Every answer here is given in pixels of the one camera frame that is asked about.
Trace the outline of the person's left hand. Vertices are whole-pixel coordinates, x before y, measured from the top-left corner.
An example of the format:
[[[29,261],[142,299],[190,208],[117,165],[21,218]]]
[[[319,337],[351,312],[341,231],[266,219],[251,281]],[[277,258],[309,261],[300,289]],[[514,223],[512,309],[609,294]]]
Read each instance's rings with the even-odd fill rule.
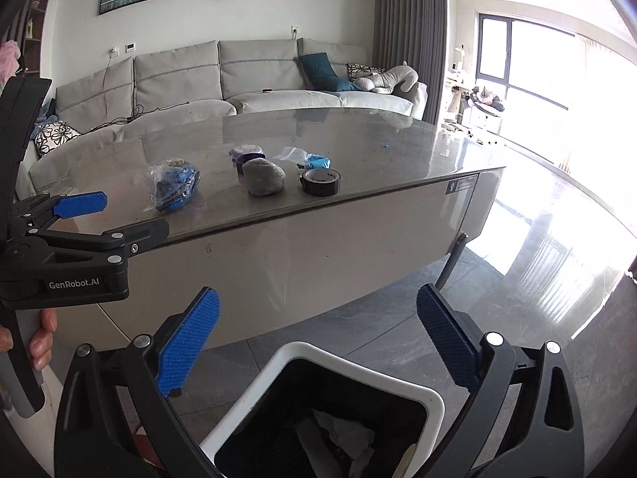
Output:
[[[32,366],[35,370],[42,370],[50,364],[54,333],[57,329],[57,314],[55,309],[44,309],[40,314],[40,328],[29,342],[29,352]],[[0,352],[8,353],[13,347],[12,333],[4,326],[0,327]]]

